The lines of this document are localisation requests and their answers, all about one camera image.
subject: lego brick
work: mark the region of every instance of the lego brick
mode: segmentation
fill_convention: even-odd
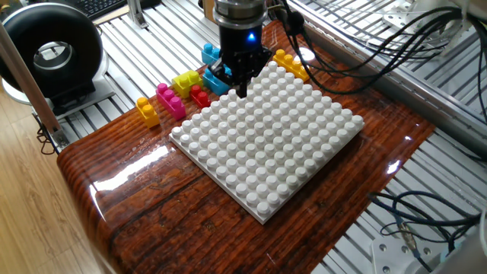
[[[174,96],[174,91],[167,88],[166,84],[159,84],[156,90],[159,103],[174,117],[179,120],[186,116],[186,108],[181,98]]]
[[[229,68],[225,68],[225,73],[230,74],[231,71]],[[210,91],[218,96],[221,96],[223,93],[227,92],[230,87],[228,87],[224,82],[217,79],[213,74],[210,72],[209,69],[205,70],[205,74],[203,74],[203,84],[207,87]]]
[[[209,107],[212,103],[208,98],[207,93],[202,91],[201,87],[198,85],[191,87],[191,100],[193,100],[199,108]]]
[[[201,51],[201,60],[206,64],[209,65],[212,62],[215,62],[220,58],[220,49],[214,48],[212,44],[207,43],[203,46],[203,50]]]
[[[191,87],[197,84],[203,87],[203,80],[199,77],[198,72],[188,71],[175,77],[172,80],[174,90],[181,96],[181,98],[188,98]]]
[[[247,97],[232,89],[170,138],[261,224],[364,126],[321,91],[271,61]]]
[[[307,81],[310,76],[306,73],[301,61],[293,61],[294,57],[290,54],[286,54],[283,49],[278,49],[272,60],[278,63],[281,67],[284,67],[288,72],[292,72],[296,78],[300,78],[303,81]]]
[[[145,125],[150,129],[151,127],[159,125],[159,117],[158,114],[155,112],[152,105],[150,105],[149,101],[145,97],[140,97],[137,100],[137,110],[138,113],[141,115],[142,120],[144,121]]]

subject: blue lego brick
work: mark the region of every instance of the blue lego brick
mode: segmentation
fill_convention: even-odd
[[[231,75],[231,71],[229,68],[225,68],[225,73]],[[210,91],[218,96],[221,96],[223,93],[227,92],[230,87],[228,87],[224,82],[217,79],[213,74],[210,72],[209,69],[205,70],[205,74],[203,75],[203,84],[207,87]]]
[[[210,43],[203,46],[203,50],[201,51],[201,60],[206,65],[218,60],[218,58],[220,58],[220,49],[214,48]]]

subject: white lego baseplate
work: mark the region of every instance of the white lego baseplate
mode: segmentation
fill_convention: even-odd
[[[276,62],[193,115],[170,138],[261,224],[364,126],[361,116]]]

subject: pink lego brick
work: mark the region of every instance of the pink lego brick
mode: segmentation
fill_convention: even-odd
[[[156,90],[158,101],[174,117],[179,120],[186,116],[186,108],[181,98],[174,96],[174,91],[167,88],[166,84],[159,84]]]

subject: glossy wood surface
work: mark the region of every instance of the glossy wood surface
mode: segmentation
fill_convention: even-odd
[[[277,22],[263,42],[291,51]],[[337,90],[361,84],[317,75]],[[160,127],[145,128],[131,110],[67,147],[58,165],[88,237],[120,272],[310,272],[365,209],[366,194],[382,190],[434,128],[372,89],[331,97],[362,115],[364,129],[265,225],[170,142],[181,122],[155,98]],[[188,117],[199,112],[184,103]]]

